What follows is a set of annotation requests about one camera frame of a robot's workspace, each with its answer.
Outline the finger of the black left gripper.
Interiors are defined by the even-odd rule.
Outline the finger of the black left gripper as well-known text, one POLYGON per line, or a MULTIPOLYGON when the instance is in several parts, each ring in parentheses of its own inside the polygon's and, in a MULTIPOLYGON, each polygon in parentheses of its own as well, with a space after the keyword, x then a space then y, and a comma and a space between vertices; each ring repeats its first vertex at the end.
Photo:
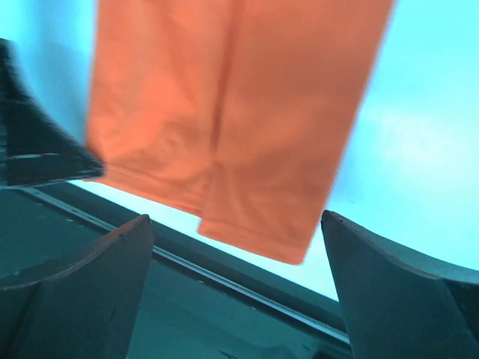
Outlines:
POLYGON ((28 93, 1 39, 1 186, 36 187, 101 177, 103 163, 28 93))

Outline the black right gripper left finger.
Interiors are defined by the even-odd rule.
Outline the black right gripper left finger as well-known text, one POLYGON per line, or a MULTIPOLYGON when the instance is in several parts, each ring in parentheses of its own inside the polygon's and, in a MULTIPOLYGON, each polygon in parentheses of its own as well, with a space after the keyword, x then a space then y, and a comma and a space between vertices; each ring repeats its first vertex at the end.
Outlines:
POLYGON ((147 215, 1 279, 2 358, 126 358, 153 253, 147 215))

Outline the orange t shirt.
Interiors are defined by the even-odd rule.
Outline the orange t shirt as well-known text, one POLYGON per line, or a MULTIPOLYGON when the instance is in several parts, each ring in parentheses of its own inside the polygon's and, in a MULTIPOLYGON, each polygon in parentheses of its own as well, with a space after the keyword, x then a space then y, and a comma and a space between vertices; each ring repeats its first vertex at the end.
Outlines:
POLYGON ((283 263, 308 251, 393 4, 99 1, 86 144, 102 183, 283 263))

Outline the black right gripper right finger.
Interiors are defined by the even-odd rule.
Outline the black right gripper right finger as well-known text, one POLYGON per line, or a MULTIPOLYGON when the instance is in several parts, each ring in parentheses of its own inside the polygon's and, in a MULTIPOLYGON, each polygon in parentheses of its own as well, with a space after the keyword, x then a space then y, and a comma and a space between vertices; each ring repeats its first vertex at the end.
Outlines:
POLYGON ((336 212, 321 230, 355 358, 477 358, 478 271, 336 212))

